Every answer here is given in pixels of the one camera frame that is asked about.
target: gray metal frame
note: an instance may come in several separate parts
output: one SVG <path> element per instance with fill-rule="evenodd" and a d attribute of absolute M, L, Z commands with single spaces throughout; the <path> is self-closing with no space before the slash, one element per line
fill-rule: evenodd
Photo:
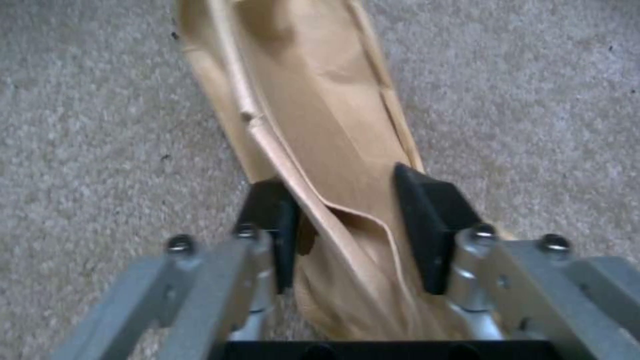
<path fill-rule="evenodd" d="M 640 359 L 638 272 L 620 258 L 551 250 L 461 231 L 446 293 L 451 324 L 477 340 L 546 339 L 566 359 Z"/>
<path fill-rule="evenodd" d="M 52 359 L 125 359 L 155 323 L 172 327 L 159 359 L 208 359 L 230 338 L 263 338 L 275 275 L 272 240 L 264 231 L 256 237 L 136 262 Z"/>

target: gray carpet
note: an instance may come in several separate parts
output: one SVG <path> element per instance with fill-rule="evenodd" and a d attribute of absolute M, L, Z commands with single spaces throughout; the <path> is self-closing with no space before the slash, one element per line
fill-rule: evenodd
<path fill-rule="evenodd" d="M 368 8 L 434 176 L 638 264 L 640 2 Z M 247 183 L 173 30 L 169 0 L 0 3 L 0 359 L 44 357 L 169 235 L 229 230 Z M 276 337 L 313 337 L 285 301 Z"/>

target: black plastic base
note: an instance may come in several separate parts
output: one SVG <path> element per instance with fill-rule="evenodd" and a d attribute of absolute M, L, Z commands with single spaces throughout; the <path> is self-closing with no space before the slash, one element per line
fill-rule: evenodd
<path fill-rule="evenodd" d="M 547 341 L 411 341 L 327 342 L 248 341 L 225 347 L 228 360 L 555 360 L 560 359 Z"/>

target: bolt head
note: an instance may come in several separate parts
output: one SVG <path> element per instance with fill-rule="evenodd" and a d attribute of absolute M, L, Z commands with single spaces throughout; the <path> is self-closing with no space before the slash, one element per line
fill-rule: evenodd
<path fill-rule="evenodd" d="M 236 234 L 240 239 L 257 239 L 258 229 L 253 224 L 240 224 Z"/>
<path fill-rule="evenodd" d="M 166 242 L 166 252 L 172 255 L 193 255 L 196 246 L 191 235 L 178 234 Z"/>
<path fill-rule="evenodd" d="M 498 240 L 497 231 L 495 227 L 486 222 L 481 222 L 472 228 L 474 241 L 482 245 L 491 245 Z"/>
<path fill-rule="evenodd" d="M 543 252 L 552 254 L 559 259 L 563 259 L 571 253 L 569 240 L 558 234 L 543 235 L 538 246 Z"/>

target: brown paper bag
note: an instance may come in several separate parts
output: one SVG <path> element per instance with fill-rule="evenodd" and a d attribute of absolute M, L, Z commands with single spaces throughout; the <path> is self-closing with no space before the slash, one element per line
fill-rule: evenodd
<path fill-rule="evenodd" d="M 184 52 L 250 181 L 277 174 L 315 231 L 302 315 L 334 339 L 440 338 L 392 187 L 422 170 L 357 0 L 182 0 Z"/>

